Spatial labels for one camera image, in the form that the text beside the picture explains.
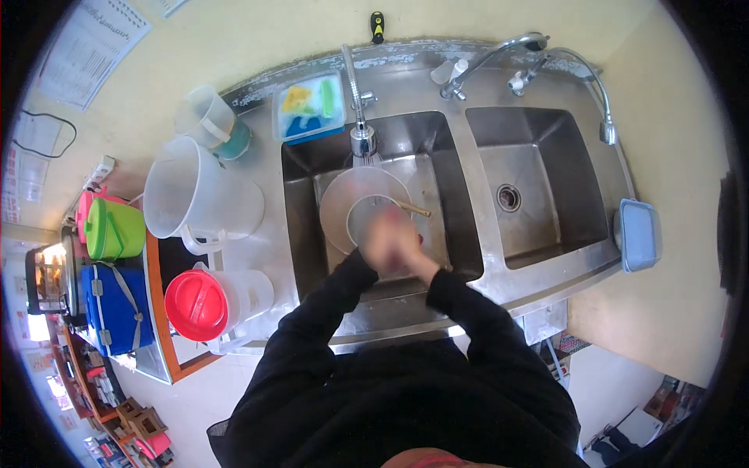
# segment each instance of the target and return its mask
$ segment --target clear plastic container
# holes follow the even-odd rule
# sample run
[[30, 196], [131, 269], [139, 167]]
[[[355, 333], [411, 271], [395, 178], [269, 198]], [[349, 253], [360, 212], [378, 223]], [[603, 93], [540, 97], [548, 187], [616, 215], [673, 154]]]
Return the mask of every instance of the clear plastic container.
[[652, 268], [661, 259], [661, 219], [652, 205], [622, 199], [614, 215], [614, 239], [622, 251], [622, 268], [627, 273]]
[[273, 92], [273, 138], [278, 142], [295, 145], [333, 135], [343, 131], [345, 122], [337, 70], [285, 83]]

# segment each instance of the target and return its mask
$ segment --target stainless steel sink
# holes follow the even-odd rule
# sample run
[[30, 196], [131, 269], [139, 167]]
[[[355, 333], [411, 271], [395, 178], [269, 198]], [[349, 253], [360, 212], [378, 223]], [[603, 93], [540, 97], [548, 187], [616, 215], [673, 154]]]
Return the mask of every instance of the stainless steel sink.
[[[407, 188], [412, 202], [431, 210], [414, 215], [424, 250], [464, 281], [484, 272], [476, 224], [458, 152], [440, 112], [394, 115], [368, 121], [379, 134], [382, 168]], [[320, 226], [322, 195], [351, 167], [348, 131], [281, 148], [286, 218], [300, 300], [314, 290], [345, 255], [325, 240]], [[362, 301], [417, 294], [425, 286], [412, 276], [380, 280]]]
[[565, 110], [466, 109], [494, 199], [511, 270], [581, 249], [608, 236], [595, 171]]

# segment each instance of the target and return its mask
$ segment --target yellow wall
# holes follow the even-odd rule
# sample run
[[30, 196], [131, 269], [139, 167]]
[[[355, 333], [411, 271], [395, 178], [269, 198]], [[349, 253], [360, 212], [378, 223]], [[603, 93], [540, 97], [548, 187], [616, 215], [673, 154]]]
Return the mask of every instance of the yellow wall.
[[[50, 163], [41, 204], [22, 202], [25, 225], [57, 229], [83, 179], [102, 155], [120, 161], [108, 183], [138, 195], [154, 149], [172, 134], [179, 99], [198, 85], [219, 90], [308, 55], [369, 41], [380, 9], [386, 38], [453, 36], [500, 40], [529, 30], [604, 61], [647, 16], [655, 0], [191, 0], [162, 19], [131, 0], [154, 25], [107, 79], [85, 113], [32, 91], [26, 106], [71, 120], [78, 140]], [[157, 77], [149, 79], [145, 75]], [[67, 144], [61, 135], [56, 151]]]
[[658, 371], [707, 386], [727, 304], [716, 219], [728, 170], [710, 82], [660, 6], [603, 63], [634, 185], [661, 215], [655, 268], [618, 273], [576, 297], [569, 332]]

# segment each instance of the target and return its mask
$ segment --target faucet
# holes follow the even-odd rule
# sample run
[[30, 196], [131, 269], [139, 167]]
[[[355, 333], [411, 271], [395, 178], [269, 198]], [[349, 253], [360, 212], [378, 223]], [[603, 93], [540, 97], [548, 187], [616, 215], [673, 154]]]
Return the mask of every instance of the faucet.
[[512, 89], [512, 92], [515, 93], [515, 96], [522, 96], [524, 94], [523, 88], [528, 86], [530, 81], [536, 77], [536, 74], [538, 74], [541, 67], [543, 67], [546, 62], [549, 61], [549, 58], [552, 55], [559, 53], [572, 55], [573, 57], [575, 57], [578, 61], [580, 61], [581, 64], [585, 65], [585, 67], [590, 71], [590, 74], [593, 75], [593, 78], [595, 78], [595, 82], [598, 83], [598, 87], [601, 89], [601, 96], [604, 100], [604, 120], [601, 122], [601, 126], [599, 127], [598, 137], [606, 145], [615, 145], [617, 140], [617, 131], [616, 126], [613, 124], [613, 120], [611, 119], [611, 108], [609, 107], [608, 94], [606, 93], [604, 84], [601, 82], [598, 74], [593, 69], [593, 66], [582, 55], [578, 54], [574, 50], [566, 49], [565, 47], [554, 47], [553, 49], [550, 49], [548, 52], [546, 52], [546, 55], [544, 55], [541, 60], [537, 61], [525, 73], [517, 72], [515, 76], [507, 82], [507, 85], [510, 87], [510, 89]]
[[468, 67], [468, 69], [463, 73], [447, 82], [447, 84], [444, 85], [442, 89], [440, 89], [440, 96], [444, 97], [445, 99], [449, 99], [455, 96], [459, 100], [465, 101], [466, 95], [463, 91], [461, 91], [461, 86], [469, 76], [473, 75], [473, 72], [481, 68], [486, 62], [490, 61], [501, 52], [520, 45], [525, 46], [528, 50], [538, 52], [540, 50], [546, 49], [548, 40], [549, 37], [544, 36], [540, 32], [529, 32], [523, 34], [522, 36], [513, 37], [512, 39], [508, 39], [503, 43], [497, 44], [495, 47], [489, 49], [475, 64]]
[[377, 134], [375, 133], [375, 129], [367, 125], [367, 121], [364, 119], [364, 105], [367, 100], [377, 100], [377, 98], [371, 92], [362, 93], [359, 90], [357, 74], [354, 70], [354, 59], [351, 57], [351, 49], [348, 48], [347, 44], [341, 46], [341, 54], [343, 54], [343, 63], [346, 66], [348, 84], [351, 87], [351, 95], [354, 99], [354, 111], [357, 114], [357, 122], [349, 134], [351, 152], [355, 157], [368, 159], [377, 153]]

